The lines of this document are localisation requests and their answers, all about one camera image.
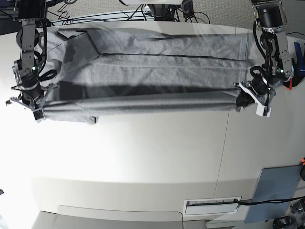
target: cable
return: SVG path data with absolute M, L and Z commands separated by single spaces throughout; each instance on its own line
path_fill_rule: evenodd
M 253 78 L 260 76 L 259 74 L 256 74 L 254 71 L 259 71 L 259 73 L 262 74 L 265 79 L 267 79 L 268 76 L 261 66 L 253 66 L 250 68 L 250 74 Z
M 293 34 L 293 33 L 298 33 L 298 34 L 301 34 L 301 35 L 305 36 L 305 34 L 300 33 L 300 32 L 289 32 L 289 33 L 286 33 L 286 35 Z
M 178 6 L 176 6 L 177 10 L 179 10 L 180 12 L 184 13 L 181 9 L 178 8 Z
M 27 94 L 27 95 L 31 98 L 31 100 L 33 100 L 34 105 L 35 105 L 35 108 L 38 107 L 38 105 L 37 105 L 35 99 L 33 98 L 33 96 L 30 95 L 30 93 L 28 93 L 27 91 L 24 91 L 24 90 L 22 90 L 22 89 L 18 89 L 18 88 L 13 88 L 13 87 L 12 87 L 11 89 L 12 89 L 12 90 L 15 90 L 15 91 L 20 91 L 20 92 L 22 92 L 22 93 Z
M 187 22 L 189 19 L 191 20 L 191 23 L 192 23 L 193 21 L 192 21 L 192 19 L 191 19 L 190 16 L 186 18 L 186 21 L 185 21 L 185 22 Z
M 44 56 L 42 68 L 37 73 L 37 76 L 39 76 L 39 74 L 42 72 L 42 70 L 44 69 L 44 66 L 46 66 L 46 63 L 47 63 L 47 24 L 44 20 L 42 20 L 41 23 L 42 23 L 42 27 L 43 27 L 43 47 L 44 47 L 45 56 Z
M 196 18 L 196 16 L 195 16 L 195 14 L 194 14 L 194 18 L 195 18 L 196 22 L 198 23 L 198 21 L 197 21 L 197 18 Z
M 197 18 L 197 19 L 200 20 L 200 21 L 202 21 L 203 23 L 207 24 L 207 22 L 204 21 L 203 19 L 201 19 L 201 18 Z
M 127 13 L 125 13 L 125 12 L 123 12 L 122 10 L 121 10 L 121 12 L 123 13 L 123 14 L 125 14 L 128 18 L 129 18 L 129 16 L 128 16 L 128 14 Z
M 5 11 L 3 11 L 3 10 L 0 10 L 0 12 L 2 12 L 2 13 L 4 13 L 4 14 L 6 14 L 7 16 L 9 16 L 10 18 L 13 18 L 13 19 L 14 19 L 14 17 L 11 16 L 11 15 L 9 15 L 7 12 L 5 12 Z
M 59 16 L 58 14 L 53 13 L 53 12 L 51 12 L 51 11 L 48 11 L 48 13 L 51 13 L 51 14 L 53 14 L 53 15 L 55 15 L 55 16 L 57 16 L 57 17 L 59 17 L 59 20 L 60 20 L 60 18 L 64 18 L 64 19 L 66 19 L 66 20 L 62 20 L 62 21 L 82 21 L 82 20 L 107 21 L 107 20 L 103 20 L 103 19 L 97 19 L 97 18 L 82 18 L 82 19 L 65 18 L 65 17 L 63 17 L 63 16 Z
M 133 17 L 133 15 L 139 10 L 139 8 L 141 7 L 142 5 L 140 5 L 136 10 L 135 12 L 133 12 L 133 14 L 127 19 L 129 21 L 129 19 L 131 19 Z
M 49 19 L 45 18 L 44 19 L 47 23 L 47 27 L 50 27 L 50 26 L 55 26 L 54 23 L 52 21 L 50 21 Z
M 133 16 L 132 18 L 141 18 L 141 19 L 133 19 L 133 21 L 142 21 L 143 19 L 143 16 Z M 126 21 L 126 17 L 122 17 L 122 18 L 109 18 L 110 20 L 114 20 L 116 19 L 115 21 Z M 90 19 L 90 21 L 82 21 L 82 20 L 79 20 L 80 22 L 77 22 L 77 21 L 72 21 L 73 25 L 76 25 L 76 24 L 80 24 L 80 23 L 89 23 L 89 22 L 94 22 L 96 21 L 95 19 Z
M 180 18 L 179 18 L 179 14 L 178 14 L 178 10 L 176 10 L 176 14 L 177 14 L 177 19 L 180 22 Z
M 39 77 L 39 81 L 43 82 L 46 80 L 51 80 L 57 75 L 57 71 L 55 69 L 51 69 L 44 73 L 42 76 Z
M 77 0 L 63 0 L 63 2 L 67 5 L 72 5 L 77 2 Z
M 265 106 L 267 107 L 267 112 L 269 112 L 269 98 L 270 98 L 269 75 L 272 74 L 270 72 L 272 70 L 271 69 L 271 52 L 270 52 L 270 48 L 269 48 L 268 43 L 267 43 L 267 37 L 266 37 L 265 33 L 263 32 L 262 35 L 263 35 L 263 37 L 266 41 L 266 48 L 267 48 L 268 54 L 269 54 L 269 57 L 268 57 L 269 63 L 268 63 L 268 69 L 267 69 L 267 72 L 266 72 L 266 74 L 267 74 L 266 80 L 267 80 L 267 87 L 268 87 L 268 95 L 267 95 L 267 99 L 266 99 L 266 102 L 265 102 Z
M 121 4 L 123 4 L 124 6 L 129 6 L 129 5 L 127 5 L 125 2 L 123 2 L 122 0 L 119 0 L 119 2 L 120 2 Z
M 194 12 L 194 14 L 195 14 L 195 13 L 201 13 L 201 14 L 205 15 L 205 16 L 207 17 L 207 19 L 209 20 L 209 24 L 211 24 L 211 21 L 210 21 L 210 18 L 209 18 L 208 15 L 206 15 L 205 13 L 202 13 L 202 12 L 198 12 L 198 11 L 197 11 L 197 12 Z
M 144 11 L 143 11 L 143 8 L 144 8 L 144 5 L 142 5 L 142 7 L 141 7 L 141 12 L 142 12 L 142 14 L 143 14 L 143 16 L 144 16 L 144 18 L 145 18 L 145 21 L 147 21 L 147 19 L 146 19 L 146 17 L 145 17 L 145 14 L 144 14 Z
M 266 200 L 266 201 L 262 201 L 262 202 L 243 202 L 243 201 L 234 199 L 234 202 L 238 203 L 239 205 L 243 205 L 243 206 L 253 206 L 253 205 L 259 205 L 259 204 L 282 204 L 282 203 L 287 203 L 287 202 L 304 199 L 304 198 L 305 198 L 305 196 L 290 198 L 290 199 L 271 199 L 271 200 Z
M 253 36 L 254 36 L 255 44 L 256 44 L 259 52 L 263 56 L 264 60 L 266 60 L 266 55 L 265 55 L 260 43 L 258 42 L 258 38 L 257 38 L 257 35 L 256 35 L 256 22 L 255 21 L 253 22 L 252 30 L 253 30 Z
M 63 4 L 63 5 L 57 10 L 58 13 L 61 13 L 60 17 L 61 17 L 63 14 L 65 14 L 65 15 L 64 15 L 65 18 L 70 18 L 70 16 L 68 16 L 68 15 L 69 15 L 69 12 L 68 12 L 67 10 L 64 11 L 64 9 L 65 9 L 67 6 L 68 6 L 67 4 Z

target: white tabletop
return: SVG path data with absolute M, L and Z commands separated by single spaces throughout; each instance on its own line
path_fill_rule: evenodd
M 236 27 L 176 22 L 60 28 L 88 26 L 172 35 L 249 33 L 252 38 L 252 31 Z M 296 40 L 288 37 L 293 55 Z M 277 89 L 270 118 L 258 117 L 253 105 L 240 113 L 112 115 L 101 117 L 96 125 L 50 120 L 37 124 L 18 107 L 5 106 L 16 94 L 10 90 L 15 85 L 11 67 L 20 50 L 15 34 L 0 36 L 0 43 L 0 188 L 5 191 L 0 214 L 12 229 L 20 228 L 16 218 L 31 226 L 39 210 L 57 213 L 58 205 L 181 212 L 188 198 L 249 199 L 264 167 L 294 165 L 305 156 L 304 83 L 291 91 Z M 263 63 L 253 42 L 249 58 Z M 31 191 L 33 177 L 55 180 L 34 179 Z M 243 220 L 246 211 L 240 208 L 237 214 L 207 219 L 213 219 L 210 224 Z

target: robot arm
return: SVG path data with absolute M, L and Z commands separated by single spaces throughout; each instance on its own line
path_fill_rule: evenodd
M 283 25 L 287 23 L 283 6 L 280 0 L 252 0 L 255 14 L 253 34 L 255 43 L 265 63 L 250 69 L 253 80 L 236 83 L 241 88 L 237 99 L 238 106 L 247 106 L 257 103 L 256 114 L 270 116 L 270 103 L 276 95 L 275 88 L 294 76 L 292 58 L 288 51 L 288 42 Z M 256 27 L 262 30 L 260 43 L 256 36 Z
M 20 59 L 15 61 L 13 66 L 17 86 L 12 89 L 21 93 L 17 98 L 8 100 L 6 104 L 17 102 L 32 110 L 35 119 L 40 121 L 44 119 L 42 107 L 53 88 L 53 84 L 46 88 L 42 87 L 41 82 L 52 79 L 57 74 L 55 70 L 50 70 L 40 75 L 47 61 L 46 0 L 17 0 L 15 12 L 14 19 L 21 21 L 22 30 L 16 36 L 21 52 Z M 37 31 L 38 25 L 43 27 L 43 32 Z M 41 53 L 34 50 L 37 45 L 42 49 Z

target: gray carpet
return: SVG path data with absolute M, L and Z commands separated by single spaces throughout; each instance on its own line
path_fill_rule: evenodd
M 254 13 L 249 0 L 193 0 L 194 10 L 206 13 L 211 24 L 237 26 L 250 29 L 254 21 Z M 57 9 L 63 3 L 51 8 L 57 13 Z M 305 33 L 305 0 L 283 0 L 288 25 L 286 32 Z M 65 10 L 71 17 L 111 12 L 120 10 L 135 10 L 137 5 L 124 6 L 118 0 L 78 0 L 75 4 L 69 5 Z M 199 13 L 196 17 L 206 21 L 204 15 Z M 56 17 L 48 15 L 48 18 L 55 20 Z M 295 37 L 305 39 L 305 36 L 293 34 Z

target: gray cloth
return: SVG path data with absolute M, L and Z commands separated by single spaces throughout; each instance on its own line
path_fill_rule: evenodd
M 57 70 L 52 83 L 59 87 L 46 118 L 95 123 L 109 114 L 239 111 L 233 83 L 245 80 L 249 67 L 246 34 L 59 33 L 48 32 L 44 72 Z

